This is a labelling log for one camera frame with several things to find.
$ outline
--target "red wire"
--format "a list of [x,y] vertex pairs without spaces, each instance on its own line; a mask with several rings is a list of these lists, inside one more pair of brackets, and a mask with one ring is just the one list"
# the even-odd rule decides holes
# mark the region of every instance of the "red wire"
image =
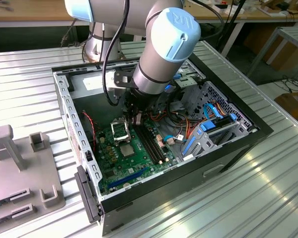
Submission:
[[90,118],[90,116],[87,113],[83,112],[83,114],[88,118],[88,120],[90,122],[90,125],[91,125],[91,128],[93,129],[93,145],[94,145],[93,151],[95,152],[95,148],[96,148],[96,136],[95,136],[94,123],[93,123],[93,120]]

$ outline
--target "wooden desk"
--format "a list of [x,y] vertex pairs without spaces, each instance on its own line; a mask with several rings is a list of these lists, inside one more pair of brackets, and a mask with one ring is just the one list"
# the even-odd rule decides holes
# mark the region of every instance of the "wooden desk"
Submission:
[[[10,0],[10,7],[14,9],[13,12],[0,9],[0,27],[69,26],[73,21],[65,9],[64,0]],[[186,1],[184,9],[195,16],[200,23],[220,22],[211,11],[194,3]],[[222,14],[222,17],[226,20],[227,14]],[[260,10],[239,15],[236,19],[237,25],[225,45],[222,55],[225,57],[228,54],[244,23],[286,21],[293,21],[293,19],[286,18],[286,16],[270,17]],[[295,16],[294,22],[296,22],[295,26],[298,26],[298,15]],[[75,25],[88,25],[88,22],[77,21]]]
[[[184,9],[189,12],[191,15],[193,15],[199,23],[214,23],[214,22],[220,22],[219,19],[209,10],[207,10],[204,7],[200,7],[194,3],[186,2]],[[221,14],[222,18],[224,20],[227,19],[228,14]],[[263,23],[263,22],[294,22],[294,26],[298,26],[298,14],[294,15],[294,18],[292,16],[275,16],[271,17],[265,13],[263,13],[260,10],[256,10],[253,12],[245,12],[244,14],[239,14],[235,20],[237,23],[234,30],[232,31],[226,45],[224,46],[221,54],[226,57],[229,50],[231,49],[234,41],[236,40],[237,36],[239,35],[242,27],[245,23]],[[282,41],[282,43],[277,47],[277,49],[274,51],[272,56],[267,61],[268,64],[270,64],[278,55],[278,53],[282,50],[282,48],[285,46],[286,41]]]

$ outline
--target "ribbed metal surface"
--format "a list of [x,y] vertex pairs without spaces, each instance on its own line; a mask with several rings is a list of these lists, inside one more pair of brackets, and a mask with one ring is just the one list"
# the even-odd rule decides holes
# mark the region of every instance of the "ribbed metal surface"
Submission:
[[[127,43],[122,48],[126,57],[137,57],[144,43]],[[108,237],[298,237],[298,124],[209,45],[198,43],[194,53],[274,133],[231,170]],[[0,125],[10,123],[15,138],[36,131],[49,135],[66,198],[63,209],[2,237],[101,236],[99,226],[89,224],[78,193],[76,165],[50,71],[52,66],[77,63],[81,59],[76,48],[0,54]]]
[[298,27],[281,27],[279,34],[298,47]]

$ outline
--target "metal bracket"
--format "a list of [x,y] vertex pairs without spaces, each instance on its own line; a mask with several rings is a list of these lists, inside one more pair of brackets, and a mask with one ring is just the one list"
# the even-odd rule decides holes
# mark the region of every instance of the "metal bracket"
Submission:
[[116,71],[114,74],[114,83],[117,87],[138,88],[134,83],[134,72]]
[[99,211],[96,199],[88,184],[88,178],[82,165],[78,166],[77,173],[74,174],[83,204],[90,223],[100,221],[101,211]]

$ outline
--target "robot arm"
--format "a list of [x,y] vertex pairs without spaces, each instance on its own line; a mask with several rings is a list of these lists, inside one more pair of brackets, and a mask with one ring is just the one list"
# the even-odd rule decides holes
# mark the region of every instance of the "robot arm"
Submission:
[[[65,3],[72,17],[102,22],[107,27],[117,27],[123,18],[123,0],[65,0]],[[130,0],[125,33],[146,30],[147,36],[133,75],[138,88],[131,90],[131,102],[137,110],[146,109],[164,91],[200,38],[199,24],[182,7],[182,0]]]

